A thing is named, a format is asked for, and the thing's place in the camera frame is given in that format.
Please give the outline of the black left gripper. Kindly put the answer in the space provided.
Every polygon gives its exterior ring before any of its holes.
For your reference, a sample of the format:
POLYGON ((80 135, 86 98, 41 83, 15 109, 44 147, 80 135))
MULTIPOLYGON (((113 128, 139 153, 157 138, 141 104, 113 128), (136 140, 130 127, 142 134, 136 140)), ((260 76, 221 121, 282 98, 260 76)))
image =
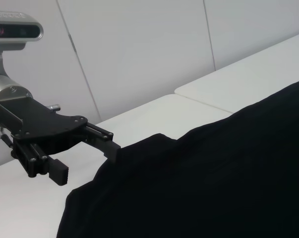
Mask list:
POLYGON ((12 139, 7 135, 0 139, 12 149, 12 156, 28 176, 48 174, 59 186, 67 184, 69 168, 51 155, 84 142, 102 151, 114 164, 121 149, 111 132, 87 118, 59 115, 30 97, 0 100, 0 127, 10 131, 12 139))

